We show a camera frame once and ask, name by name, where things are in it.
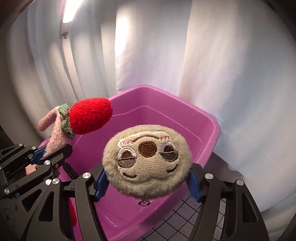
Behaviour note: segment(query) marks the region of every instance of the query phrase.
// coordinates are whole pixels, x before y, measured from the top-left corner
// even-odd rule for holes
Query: beige plush toy
[[[186,180],[192,156],[185,139],[158,125],[139,125],[106,145],[103,166],[121,193],[144,201],[169,195]]]

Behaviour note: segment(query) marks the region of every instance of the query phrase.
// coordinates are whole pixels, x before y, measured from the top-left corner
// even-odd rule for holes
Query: white fabric backdrop
[[[51,107],[76,101],[60,54],[61,9],[60,0],[36,0],[23,13],[22,38],[14,36],[21,18],[8,38],[13,83],[34,125]],[[16,42],[35,72],[18,70],[24,53]],[[213,114],[221,125],[215,153],[243,174],[267,228],[287,225],[296,192],[296,43],[264,2],[85,0],[71,45],[85,98],[150,84]],[[46,95],[35,96],[34,111],[31,92],[21,91],[33,72]]]

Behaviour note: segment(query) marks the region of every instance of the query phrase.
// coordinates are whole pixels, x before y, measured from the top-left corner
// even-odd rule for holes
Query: strawberry plush
[[[75,134],[86,134],[100,129],[112,116],[111,103],[106,98],[91,98],[75,103],[71,108],[63,104],[53,108],[38,123],[38,129],[45,131],[54,123],[44,156],[73,140]],[[36,165],[26,167],[26,173],[35,171]]]

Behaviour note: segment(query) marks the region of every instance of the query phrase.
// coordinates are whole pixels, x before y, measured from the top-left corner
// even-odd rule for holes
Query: blue gripper pad
[[[107,174],[105,171],[102,171],[96,182],[96,193],[94,196],[97,201],[100,201],[100,199],[105,196],[108,186],[109,181],[107,179]]]
[[[40,159],[43,157],[43,154],[45,152],[45,147],[42,148],[41,150],[35,152],[33,154],[33,157],[30,159],[31,164],[37,164],[37,165],[41,165],[42,163],[39,163]]]
[[[198,181],[196,175],[193,170],[190,170],[190,173],[186,180],[187,187],[189,189],[190,195],[194,197],[194,199],[199,202],[201,199],[200,194],[200,182]]]

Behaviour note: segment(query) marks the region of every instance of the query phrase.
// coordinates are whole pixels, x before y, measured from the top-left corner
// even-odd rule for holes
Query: black grid mat
[[[218,241],[221,236],[225,204],[222,199],[213,241]],[[187,241],[199,210],[200,204],[186,194],[167,217],[137,241]]]

